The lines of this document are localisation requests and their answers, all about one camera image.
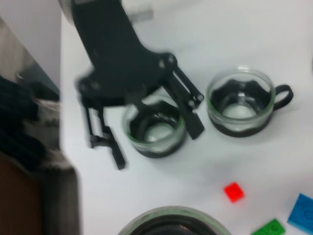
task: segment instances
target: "lego brick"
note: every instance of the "lego brick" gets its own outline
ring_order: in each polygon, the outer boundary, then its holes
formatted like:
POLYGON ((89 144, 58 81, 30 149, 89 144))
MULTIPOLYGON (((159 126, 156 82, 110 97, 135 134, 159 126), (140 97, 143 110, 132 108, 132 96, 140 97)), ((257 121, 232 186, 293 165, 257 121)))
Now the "lego brick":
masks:
POLYGON ((277 219, 273 219, 251 235, 282 235, 286 232, 285 228, 279 223, 277 219))
POLYGON ((300 194, 289 216, 288 223, 313 235, 313 199, 300 194))
POLYGON ((231 183, 230 185, 226 186, 224 188, 224 191, 227 194, 230 201, 233 203, 240 200, 241 198, 245 196, 244 192, 241 190, 241 188, 236 182, 231 183))

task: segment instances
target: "red lego brick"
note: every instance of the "red lego brick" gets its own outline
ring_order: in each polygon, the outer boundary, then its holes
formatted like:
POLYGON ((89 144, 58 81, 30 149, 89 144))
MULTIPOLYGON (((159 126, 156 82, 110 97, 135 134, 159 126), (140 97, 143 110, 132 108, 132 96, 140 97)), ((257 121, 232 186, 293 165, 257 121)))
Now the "red lego brick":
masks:
POLYGON ((233 203, 237 202, 238 200, 240 200, 241 198, 245 196, 244 192, 241 190, 241 188, 236 182, 231 183, 230 185, 226 186, 224 188, 224 191, 229 197, 230 201, 233 203))

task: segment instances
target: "white table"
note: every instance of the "white table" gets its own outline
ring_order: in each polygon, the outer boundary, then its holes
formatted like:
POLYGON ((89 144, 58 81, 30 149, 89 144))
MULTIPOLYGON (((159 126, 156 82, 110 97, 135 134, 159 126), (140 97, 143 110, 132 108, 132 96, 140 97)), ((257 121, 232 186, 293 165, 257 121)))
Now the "white table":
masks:
POLYGON ((291 85, 294 99, 261 133, 243 139, 219 133, 203 103, 198 114, 205 132, 158 160, 141 156, 127 141, 121 128, 123 108, 109 109, 108 124, 129 163, 118 171, 109 149, 89 148, 74 82, 90 61, 76 29, 63 17, 61 144, 79 173, 83 234, 116 235, 141 213, 169 205, 208 213, 234 235, 250 234, 273 218, 282 222, 287 235, 304 234, 287 224, 287 218, 300 192, 313 197, 313 2, 165 3, 155 0, 154 19, 137 23, 135 29, 149 48, 170 48, 203 94, 214 74, 245 64, 268 74, 275 85, 291 85), (235 204, 223 192, 233 181, 246 194, 235 204))

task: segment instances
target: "glass cup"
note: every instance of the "glass cup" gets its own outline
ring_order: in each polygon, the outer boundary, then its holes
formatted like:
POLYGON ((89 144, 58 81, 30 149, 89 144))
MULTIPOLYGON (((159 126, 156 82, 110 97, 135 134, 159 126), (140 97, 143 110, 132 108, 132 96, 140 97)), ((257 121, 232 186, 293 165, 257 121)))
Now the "glass cup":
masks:
POLYGON ((247 137, 261 131, 270 121, 273 111, 293 98, 288 85, 274 87, 263 73, 247 67, 217 74, 206 91, 206 105, 213 125, 233 137, 247 137), (288 92, 275 102, 279 93, 288 92))
POLYGON ((216 219, 188 207, 162 207, 130 222, 118 235, 231 235, 216 219))
POLYGON ((187 135, 177 104, 162 95, 150 95, 140 105, 129 105, 122 125, 135 149, 150 158, 175 152, 187 135))

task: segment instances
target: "cup handle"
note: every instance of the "cup handle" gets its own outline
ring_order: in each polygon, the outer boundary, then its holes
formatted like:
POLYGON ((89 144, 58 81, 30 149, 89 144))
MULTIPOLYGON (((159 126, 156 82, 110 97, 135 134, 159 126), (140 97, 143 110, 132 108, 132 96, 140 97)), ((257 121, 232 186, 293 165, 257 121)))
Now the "cup handle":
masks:
POLYGON ((292 92, 290 86, 288 86, 288 85, 280 85, 280 86, 277 86, 277 87, 275 88, 275 90, 276 90, 276 95, 278 95, 278 94, 281 93, 281 92, 288 92, 288 94, 287 94, 286 97, 283 98, 282 100, 280 100, 280 101, 274 103, 274 108, 273 108, 274 111, 277 110, 277 109, 280 109, 280 108, 282 108, 282 107, 285 107, 287 104, 290 103, 290 101, 291 101, 292 98, 293 98, 293 92, 292 92))

